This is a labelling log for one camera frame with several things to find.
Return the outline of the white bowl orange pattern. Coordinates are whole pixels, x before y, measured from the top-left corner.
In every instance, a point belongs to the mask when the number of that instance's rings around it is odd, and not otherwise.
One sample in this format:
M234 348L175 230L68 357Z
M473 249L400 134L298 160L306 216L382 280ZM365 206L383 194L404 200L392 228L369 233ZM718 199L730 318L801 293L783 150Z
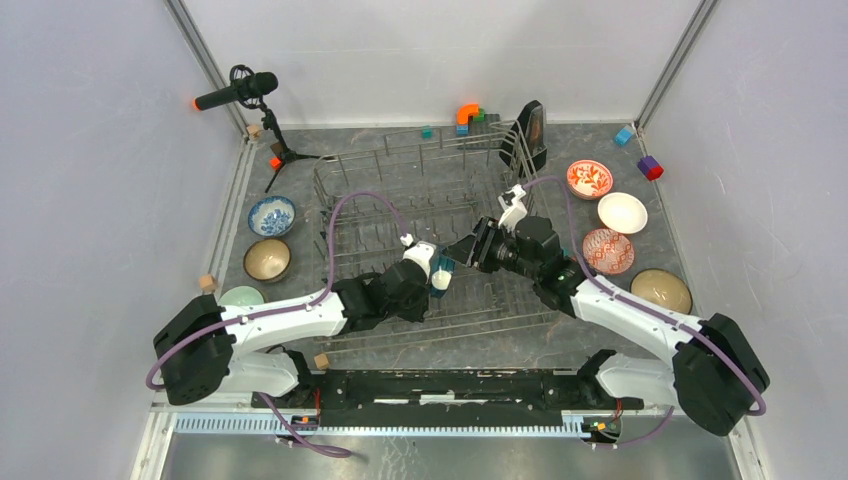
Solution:
M584 200L600 199L614 185L610 170L595 160L578 160L566 172L566 181L571 193Z

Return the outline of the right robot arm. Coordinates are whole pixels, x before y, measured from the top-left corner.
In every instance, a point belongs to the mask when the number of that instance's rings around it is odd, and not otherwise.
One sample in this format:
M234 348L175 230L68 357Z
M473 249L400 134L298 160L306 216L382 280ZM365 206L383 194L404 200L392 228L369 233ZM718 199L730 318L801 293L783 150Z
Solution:
M593 357L577 382L580 400L591 408L614 398L641 399L680 409L717 436L766 411L770 378L732 318L716 313L703 320L662 309L592 274L584 261L563 252L546 218L530 216L509 230L484 217L443 253L483 273L520 275L549 309L606 328L652 354Z

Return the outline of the pale green bowl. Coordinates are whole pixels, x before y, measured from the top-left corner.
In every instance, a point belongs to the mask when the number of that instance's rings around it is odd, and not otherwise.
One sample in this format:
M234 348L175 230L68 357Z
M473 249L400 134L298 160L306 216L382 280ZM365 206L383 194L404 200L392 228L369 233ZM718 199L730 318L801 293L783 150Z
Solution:
M218 298L218 304L223 306L247 307L266 302L266 297L260 290L246 285L228 289Z

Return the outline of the pink brown flower bowl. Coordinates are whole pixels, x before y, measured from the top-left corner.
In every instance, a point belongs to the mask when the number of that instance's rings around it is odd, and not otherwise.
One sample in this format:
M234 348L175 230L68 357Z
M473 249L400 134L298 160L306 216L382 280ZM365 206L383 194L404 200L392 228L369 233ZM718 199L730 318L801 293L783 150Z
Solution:
M690 314L693 298L689 287L678 276L662 269L645 269L636 274L630 292L660 307Z

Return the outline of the white blue rimmed bowl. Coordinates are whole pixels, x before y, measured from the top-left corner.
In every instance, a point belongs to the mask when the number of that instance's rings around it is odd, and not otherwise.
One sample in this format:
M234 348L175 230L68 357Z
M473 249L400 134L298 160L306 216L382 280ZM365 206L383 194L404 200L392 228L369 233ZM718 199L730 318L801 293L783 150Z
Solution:
M251 207L248 227L262 237L280 237L293 227L296 213L296 206L287 197L269 196Z

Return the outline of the dark brown banded bowl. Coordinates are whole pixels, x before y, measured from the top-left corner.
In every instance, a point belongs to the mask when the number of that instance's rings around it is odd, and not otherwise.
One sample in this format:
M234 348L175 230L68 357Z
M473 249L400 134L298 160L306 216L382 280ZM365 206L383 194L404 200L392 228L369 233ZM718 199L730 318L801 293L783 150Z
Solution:
M291 249L286 242L267 238L255 242L247 249L243 257L243 269L253 280L274 283L287 274L291 260Z

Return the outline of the grey wire dish rack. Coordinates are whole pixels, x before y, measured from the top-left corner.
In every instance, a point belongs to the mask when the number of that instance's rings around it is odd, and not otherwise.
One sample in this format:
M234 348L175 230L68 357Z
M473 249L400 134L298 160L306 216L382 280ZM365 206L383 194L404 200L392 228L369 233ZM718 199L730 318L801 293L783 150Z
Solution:
M380 274L403 257L423 259L430 297L423 319L319 337L328 355L400 350L412 345L511 334L553 323L529 280L465 266L445 250L470 244L474 228L495 225L500 196L541 170L544 124L494 122L461 136L446 128L420 139L413 130L383 135L371 147L319 160L313 170L315 241L343 280Z

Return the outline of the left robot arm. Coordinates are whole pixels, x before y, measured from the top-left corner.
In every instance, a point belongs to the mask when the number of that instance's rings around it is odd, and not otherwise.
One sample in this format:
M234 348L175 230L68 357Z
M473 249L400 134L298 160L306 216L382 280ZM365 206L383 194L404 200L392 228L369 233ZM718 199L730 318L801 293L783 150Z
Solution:
M289 300L226 309L212 295L197 296L154 337L152 372L161 381L148 385L174 406L216 392L259 392L302 407L314 394L304 361L270 348L372 330L391 318L420 322L429 307L429 279L428 267L404 259L383 273Z

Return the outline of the blue white patterned bowl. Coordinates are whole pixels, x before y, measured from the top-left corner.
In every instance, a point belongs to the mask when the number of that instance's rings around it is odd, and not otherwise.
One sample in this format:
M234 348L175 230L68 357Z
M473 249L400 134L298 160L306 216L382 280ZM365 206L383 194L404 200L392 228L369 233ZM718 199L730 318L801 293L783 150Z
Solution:
M625 235L611 229L590 231L582 242L583 256L589 265L602 274L622 274L635 262L635 250Z

